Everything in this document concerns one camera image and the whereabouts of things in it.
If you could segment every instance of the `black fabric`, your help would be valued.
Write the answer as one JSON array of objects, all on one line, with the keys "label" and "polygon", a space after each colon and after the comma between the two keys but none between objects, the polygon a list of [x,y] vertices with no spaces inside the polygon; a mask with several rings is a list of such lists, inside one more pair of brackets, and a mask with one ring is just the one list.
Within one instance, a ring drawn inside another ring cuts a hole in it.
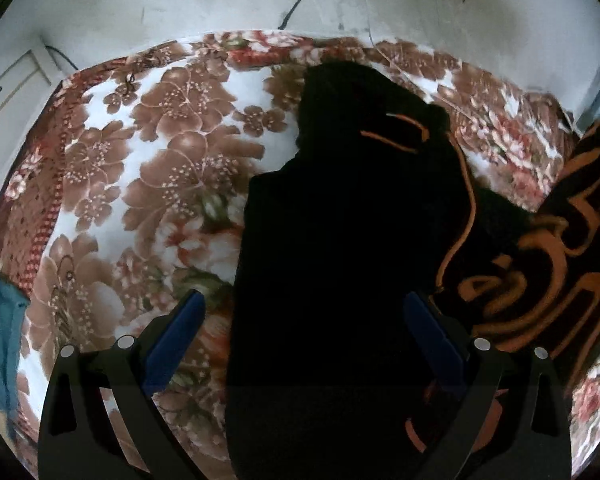
[{"label": "black fabric", "polygon": [[[420,454],[404,422],[431,374],[402,300],[434,291],[470,214],[448,116],[373,69],[333,63],[307,71],[299,126],[297,156],[250,183],[230,457],[240,480],[409,478]],[[490,192],[478,199],[525,221]],[[475,250],[497,253],[493,234],[514,240],[516,225],[478,222]]]}]

